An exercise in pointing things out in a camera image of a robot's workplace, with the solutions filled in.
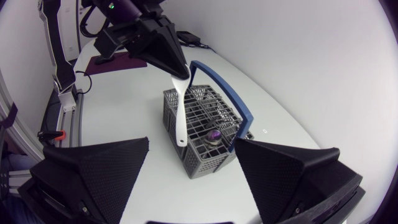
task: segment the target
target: gray basket grid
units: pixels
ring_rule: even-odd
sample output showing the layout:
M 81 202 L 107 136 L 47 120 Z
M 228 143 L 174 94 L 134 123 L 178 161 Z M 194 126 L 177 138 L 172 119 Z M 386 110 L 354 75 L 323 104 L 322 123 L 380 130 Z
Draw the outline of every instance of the gray basket grid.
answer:
M 191 86 L 185 94 L 184 104 L 188 145 L 179 147 L 175 140 L 178 95 L 175 89 L 164 91 L 163 122 L 188 176 L 192 179 L 215 172 L 236 157 L 228 148 L 242 121 L 209 85 Z M 204 144 L 206 134 L 213 129 L 221 131 L 223 136 L 222 144 L 217 147 Z M 245 138 L 253 137 L 248 132 Z

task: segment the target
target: orange part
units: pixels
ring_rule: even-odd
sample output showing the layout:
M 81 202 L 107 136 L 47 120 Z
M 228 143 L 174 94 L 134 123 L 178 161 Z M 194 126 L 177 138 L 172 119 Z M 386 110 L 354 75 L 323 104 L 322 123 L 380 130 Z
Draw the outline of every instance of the orange part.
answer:
M 63 133 L 61 136 L 56 137 L 54 140 L 56 141 L 62 141 L 67 137 L 67 133 L 64 130 L 61 130 L 61 132 Z

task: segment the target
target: purple object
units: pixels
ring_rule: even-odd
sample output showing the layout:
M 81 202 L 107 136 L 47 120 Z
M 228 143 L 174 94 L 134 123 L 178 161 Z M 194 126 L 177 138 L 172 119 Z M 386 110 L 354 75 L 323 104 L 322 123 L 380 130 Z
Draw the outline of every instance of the purple object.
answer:
M 112 62 L 107 62 L 101 65 L 96 65 L 94 56 L 88 62 L 86 73 L 89 75 L 95 75 L 104 72 L 114 72 L 119 70 L 125 69 L 132 69 L 132 68 L 144 68 L 147 67 L 148 64 L 138 58 L 129 58 L 128 52 L 120 52 L 114 54 L 114 60 Z
M 220 144 L 221 138 L 222 138 L 221 131 L 211 130 L 207 133 L 205 137 L 205 142 L 212 146 L 217 146 Z

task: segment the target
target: white wall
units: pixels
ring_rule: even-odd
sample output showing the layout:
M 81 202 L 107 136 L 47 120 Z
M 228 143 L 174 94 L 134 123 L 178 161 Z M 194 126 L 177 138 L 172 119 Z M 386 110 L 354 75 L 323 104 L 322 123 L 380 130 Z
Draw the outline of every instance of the white wall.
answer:
M 375 0 L 167 0 L 177 30 L 202 38 L 267 90 L 321 147 L 363 175 L 348 223 L 378 209 L 398 163 L 398 53 Z
M 0 11 L 0 69 L 19 115 L 36 133 L 55 71 L 37 1 L 8 0 Z

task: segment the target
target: purple mat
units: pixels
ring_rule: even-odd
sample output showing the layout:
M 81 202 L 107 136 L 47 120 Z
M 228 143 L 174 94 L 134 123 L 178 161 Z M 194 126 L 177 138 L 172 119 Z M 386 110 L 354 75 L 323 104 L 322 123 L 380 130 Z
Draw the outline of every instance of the purple mat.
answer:
M 98 56 L 92 57 L 90 59 L 90 62 L 88 62 L 86 73 L 89 75 L 132 69 L 132 68 L 144 68 L 148 66 L 148 64 L 141 59 L 129 58 L 128 52 L 115 53 L 114 54 L 115 59 L 112 62 L 104 63 L 102 65 L 94 64 L 96 57 Z

